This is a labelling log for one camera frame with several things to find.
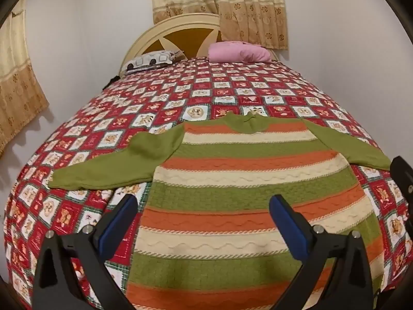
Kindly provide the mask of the red teddy-bear patterned bedspread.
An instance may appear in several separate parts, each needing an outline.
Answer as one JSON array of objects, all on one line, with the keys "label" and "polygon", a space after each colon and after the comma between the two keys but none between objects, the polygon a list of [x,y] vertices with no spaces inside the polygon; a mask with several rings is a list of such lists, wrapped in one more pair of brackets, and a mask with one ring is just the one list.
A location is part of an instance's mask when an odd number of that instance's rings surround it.
[{"label": "red teddy-bear patterned bedspread", "polygon": [[26,309],[31,308],[46,231],[76,232],[99,220],[126,193],[145,206],[150,189],[140,184],[116,191],[51,190],[48,180],[60,167],[124,148],[139,131],[159,133],[185,120],[215,119],[228,112],[305,118],[373,143],[348,111],[280,62],[214,64],[205,58],[191,59],[125,76],[79,107],[22,168],[6,204],[9,277]]}]

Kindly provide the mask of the pink pillow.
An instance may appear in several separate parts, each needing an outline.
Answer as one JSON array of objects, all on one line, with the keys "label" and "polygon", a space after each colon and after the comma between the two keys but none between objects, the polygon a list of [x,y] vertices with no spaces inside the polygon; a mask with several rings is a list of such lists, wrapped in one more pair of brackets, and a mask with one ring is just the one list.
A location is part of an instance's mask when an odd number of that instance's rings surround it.
[{"label": "pink pillow", "polygon": [[208,59],[213,63],[257,63],[271,62],[269,51],[260,46],[242,41],[221,41],[208,49]]}]

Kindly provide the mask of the beige floral window curtain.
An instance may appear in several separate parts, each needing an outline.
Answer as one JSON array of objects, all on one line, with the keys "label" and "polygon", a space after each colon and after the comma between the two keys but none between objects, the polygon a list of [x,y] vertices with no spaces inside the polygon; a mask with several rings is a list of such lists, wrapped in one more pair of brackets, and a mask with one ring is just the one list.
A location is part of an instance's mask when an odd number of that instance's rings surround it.
[{"label": "beige floral window curtain", "polygon": [[284,0],[152,0],[155,24],[189,13],[220,18],[225,41],[243,41],[274,50],[288,50]]}]

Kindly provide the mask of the beige side curtain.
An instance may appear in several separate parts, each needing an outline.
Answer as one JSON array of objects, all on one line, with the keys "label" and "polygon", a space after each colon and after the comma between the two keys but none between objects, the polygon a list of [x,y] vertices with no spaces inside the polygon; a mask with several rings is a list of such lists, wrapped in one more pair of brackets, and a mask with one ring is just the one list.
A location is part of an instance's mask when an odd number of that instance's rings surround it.
[{"label": "beige side curtain", "polygon": [[19,0],[1,26],[1,150],[49,107],[27,49],[26,0]]}]

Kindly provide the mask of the green orange cream striped sweater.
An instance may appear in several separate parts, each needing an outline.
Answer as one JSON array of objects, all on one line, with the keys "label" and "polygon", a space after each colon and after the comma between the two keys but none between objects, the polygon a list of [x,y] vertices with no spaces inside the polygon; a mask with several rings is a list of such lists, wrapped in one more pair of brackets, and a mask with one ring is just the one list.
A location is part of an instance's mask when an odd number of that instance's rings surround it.
[{"label": "green orange cream striped sweater", "polygon": [[229,113],[140,132],[128,146],[56,170],[50,187],[150,183],[127,296],[138,309],[266,309],[299,268],[269,214],[281,195],[327,231],[361,233],[372,287],[384,244],[352,167],[387,170],[380,149],[302,118]]}]

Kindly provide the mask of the cream and brown headboard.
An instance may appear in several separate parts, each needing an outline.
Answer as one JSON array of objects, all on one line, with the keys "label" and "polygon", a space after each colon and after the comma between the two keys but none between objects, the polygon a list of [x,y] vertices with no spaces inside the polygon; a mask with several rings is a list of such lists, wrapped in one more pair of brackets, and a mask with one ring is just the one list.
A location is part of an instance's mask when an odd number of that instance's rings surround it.
[{"label": "cream and brown headboard", "polygon": [[[157,23],[144,32],[131,46],[120,66],[138,55],[159,50],[181,50],[186,59],[207,57],[209,46],[226,41],[220,28],[220,17],[212,13],[189,13]],[[274,61],[276,54],[267,49]]]}]

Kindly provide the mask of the white car-print pillow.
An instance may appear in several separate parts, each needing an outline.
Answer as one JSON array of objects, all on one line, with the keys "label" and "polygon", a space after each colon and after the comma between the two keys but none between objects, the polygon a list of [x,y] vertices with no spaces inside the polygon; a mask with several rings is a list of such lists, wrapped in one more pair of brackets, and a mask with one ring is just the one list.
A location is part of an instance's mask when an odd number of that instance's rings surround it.
[{"label": "white car-print pillow", "polygon": [[140,71],[159,69],[186,59],[181,50],[159,50],[138,55],[123,64],[120,75],[129,75]]}]

